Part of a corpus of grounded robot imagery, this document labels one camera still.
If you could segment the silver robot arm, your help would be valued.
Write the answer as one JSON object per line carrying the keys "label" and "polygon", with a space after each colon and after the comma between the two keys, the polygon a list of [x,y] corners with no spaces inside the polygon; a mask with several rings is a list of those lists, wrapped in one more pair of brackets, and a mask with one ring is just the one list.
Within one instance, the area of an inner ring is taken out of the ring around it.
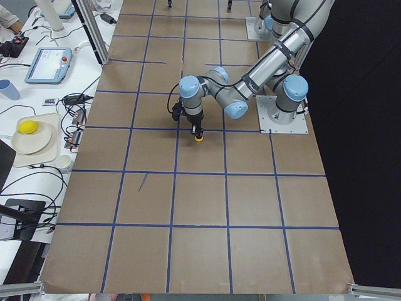
{"label": "silver robot arm", "polygon": [[223,67],[215,67],[201,76],[181,78],[177,84],[179,101],[169,110],[172,118],[179,121],[181,116],[186,117],[192,135],[201,141],[202,98],[212,96],[225,114],[238,119],[247,112],[248,100],[267,85],[277,93],[270,119],[277,124],[290,124],[299,103],[305,99],[308,82],[290,74],[289,63],[319,36],[332,5],[333,1],[263,1],[255,28],[258,33],[271,32],[276,41],[235,83],[229,83]]}
{"label": "silver robot arm", "polygon": [[263,0],[259,9],[259,19],[256,23],[255,30],[263,38],[267,38],[268,36],[280,37],[282,35],[283,26],[271,14],[272,5],[269,0]]}

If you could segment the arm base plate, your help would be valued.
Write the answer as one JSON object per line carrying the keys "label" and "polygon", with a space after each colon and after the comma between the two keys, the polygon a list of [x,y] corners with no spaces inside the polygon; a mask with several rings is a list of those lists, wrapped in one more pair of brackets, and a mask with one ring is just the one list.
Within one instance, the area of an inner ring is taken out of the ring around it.
{"label": "arm base plate", "polygon": [[276,106],[277,96],[257,95],[256,107],[260,132],[264,134],[308,134],[305,114],[299,103],[294,112],[284,112]]}
{"label": "arm base plate", "polygon": [[249,41],[273,41],[273,19],[266,16],[264,19],[260,17],[246,17],[247,39]]}

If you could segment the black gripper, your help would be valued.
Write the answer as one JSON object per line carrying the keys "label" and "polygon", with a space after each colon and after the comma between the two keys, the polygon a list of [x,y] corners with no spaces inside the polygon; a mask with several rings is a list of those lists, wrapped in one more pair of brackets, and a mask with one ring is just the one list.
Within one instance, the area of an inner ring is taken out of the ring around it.
{"label": "black gripper", "polygon": [[184,113],[187,120],[192,124],[192,135],[197,135],[197,127],[199,128],[198,135],[203,135],[203,128],[201,122],[204,118],[203,108],[198,106],[196,108],[184,107]]}

